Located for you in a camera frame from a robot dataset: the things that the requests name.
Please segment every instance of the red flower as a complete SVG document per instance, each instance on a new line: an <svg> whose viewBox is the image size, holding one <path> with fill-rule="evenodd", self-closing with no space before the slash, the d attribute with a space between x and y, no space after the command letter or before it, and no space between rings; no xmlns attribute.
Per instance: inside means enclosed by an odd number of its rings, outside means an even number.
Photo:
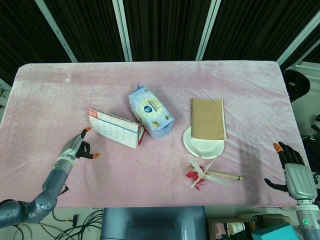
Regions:
<svg viewBox="0 0 320 240"><path fill-rule="evenodd" d="M198 173L196 171L190 171L188 172L186 175L185 175L187 178L189 179L193 179L193 181L196 181L198 179ZM200 190L199 186L200 185L203 185L202 182L204 181L204 179L200 179L196 185L195 185L195 188L197 190Z"/></svg>

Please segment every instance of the calendar page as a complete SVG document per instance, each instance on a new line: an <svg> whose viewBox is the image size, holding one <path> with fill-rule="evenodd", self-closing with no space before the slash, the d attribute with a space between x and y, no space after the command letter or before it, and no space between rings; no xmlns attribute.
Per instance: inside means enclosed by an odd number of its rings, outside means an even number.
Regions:
<svg viewBox="0 0 320 240"><path fill-rule="evenodd" d="M134 149L138 146L138 123L94 108L89 108L88 115L91 126L97 133Z"/></svg>

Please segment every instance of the black curtain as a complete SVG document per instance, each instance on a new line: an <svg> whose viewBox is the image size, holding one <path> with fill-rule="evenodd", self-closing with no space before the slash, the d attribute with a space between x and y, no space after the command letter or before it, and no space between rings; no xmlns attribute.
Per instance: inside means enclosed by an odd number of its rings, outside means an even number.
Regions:
<svg viewBox="0 0 320 240"><path fill-rule="evenodd" d="M125 61L112 0L45 0L78 62Z"/></svg>
<svg viewBox="0 0 320 240"><path fill-rule="evenodd" d="M28 63L70 62L34 0L0 0L0 78L12 85Z"/></svg>
<svg viewBox="0 0 320 240"><path fill-rule="evenodd" d="M210 2L124 0L133 60L195 60Z"/></svg>
<svg viewBox="0 0 320 240"><path fill-rule="evenodd" d="M320 24L305 38L305 40L296 48L296 50L281 65L281 69L285 70L294 64L305 52L311 48L320 39ZM302 61L320 63L320 46L310 52Z"/></svg>
<svg viewBox="0 0 320 240"><path fill-rule="evenodd" d="M222 0L203 59L276 61L319 9L319 0Z"/></svg>

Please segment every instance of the kraft paper notebook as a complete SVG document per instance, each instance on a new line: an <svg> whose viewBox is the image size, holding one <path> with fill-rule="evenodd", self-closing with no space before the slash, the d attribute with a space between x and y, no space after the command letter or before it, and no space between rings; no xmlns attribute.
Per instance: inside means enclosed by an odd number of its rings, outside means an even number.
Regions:
<svg viewBox="0 0 320 240"><path fill-rule="evenodd" d="M190 100L191 137L203 140L226 140L224 102L222 99Z"/></svg>
<svg viewBox="0 0 320 240"><path fill-rule="evenodd" d="M139 123L89 107L89 120L99 134L135 149L140 145L146 129Z"/></svg>

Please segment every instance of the pink fleece tablecloth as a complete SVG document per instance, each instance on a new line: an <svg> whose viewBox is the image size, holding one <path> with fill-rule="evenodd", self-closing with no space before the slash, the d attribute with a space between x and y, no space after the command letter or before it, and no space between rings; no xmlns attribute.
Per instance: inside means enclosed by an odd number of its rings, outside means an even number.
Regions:
<svg viewBox="0 0 320 240"><path fill-rule="evenodd" d="M58 207L191 205L288 206L287 193L269 188L284 174L273 142L305 151L281 71L271 61L186 61L27 64L15 77L0 126L0 200L31 201L40 193L64 144L90 125L94 107L136 121L128 94L147 84L173 114L172 132L145 135L132 149L90 131L98 159L80 158ZM189 152L182 134L190 98L224 100L227 140L211 169L244 177L224 186L205 181L198 191L185 177ZM209 161L199 159L205 165Z"/></svg>

